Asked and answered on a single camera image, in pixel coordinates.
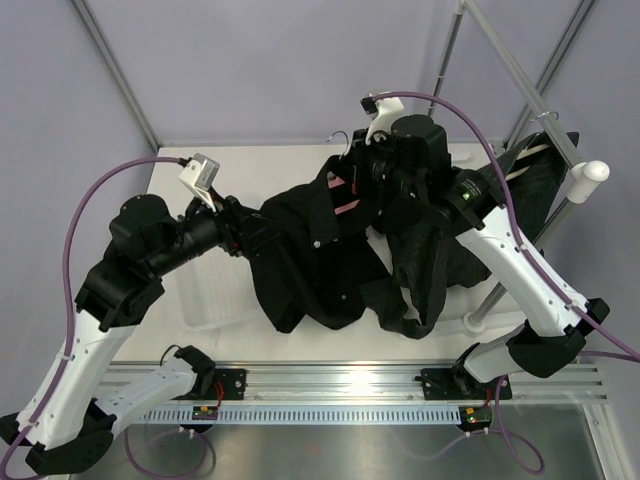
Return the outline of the pink hanger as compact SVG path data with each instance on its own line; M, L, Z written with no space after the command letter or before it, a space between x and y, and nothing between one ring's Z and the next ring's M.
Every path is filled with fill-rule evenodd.
M344 130L338 130L329 136L327 142L330 143L338 135L344 138L345 147L341 153L329 157L326 177L333 212L340 217L355 212L364 203L357 191L357 167L349 159L351 137Z

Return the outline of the black shirt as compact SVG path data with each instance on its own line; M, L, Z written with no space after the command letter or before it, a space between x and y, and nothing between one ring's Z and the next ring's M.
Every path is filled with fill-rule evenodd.
M363 201L337 217L327 167L328 160L312 181L268 198L258 210L280 228L273 247L250 261L256 298L280 333L291 333L304 317L331 330L351 325L370 310L361 288L391 276L366 234L379 210Z

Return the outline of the dark striped shirt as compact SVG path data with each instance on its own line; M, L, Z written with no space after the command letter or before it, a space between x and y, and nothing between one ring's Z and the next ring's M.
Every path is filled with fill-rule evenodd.
M548 144L549 149L526 173L507 182L517 223L531 241L540 235L568 171L545 133L532 134L511 149L539 144ZM505 175L511 167L507 151L497 158ZM361 293L366 307L375 312L380 327L388 332L424 338L444 310L448 288L472 288L490 276L490 270L476 256L430 224L404 199L396 197L372 228L386 237L392 274L363 286Z

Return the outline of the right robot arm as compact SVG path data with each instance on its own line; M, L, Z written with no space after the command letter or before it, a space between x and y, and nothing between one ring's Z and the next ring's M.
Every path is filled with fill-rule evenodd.
M444 129L425 115L400 116L385 127L354 132L346 160L363 193L390 193L464 247L495 275L525 315L523 324L475 343L440 380L471 398L524 371L548 378L571 363L610 312L566 283L526 237L498 171L488 179L452 163Z

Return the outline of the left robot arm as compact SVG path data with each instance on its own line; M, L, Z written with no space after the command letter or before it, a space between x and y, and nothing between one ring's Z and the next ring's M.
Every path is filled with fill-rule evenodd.
M175 219L153 194L126 201L110 222L112 240L87 274L71 306L71 335L38 393L1 419L1 437L27 448L35 478L82 473L114 439L155 407L176 398L220 393L216 363L194 346L110 394L97 391L115 354L163 295L162 278L220 247L253 259L279 236L277 225L229 196L219 211L190 202Z

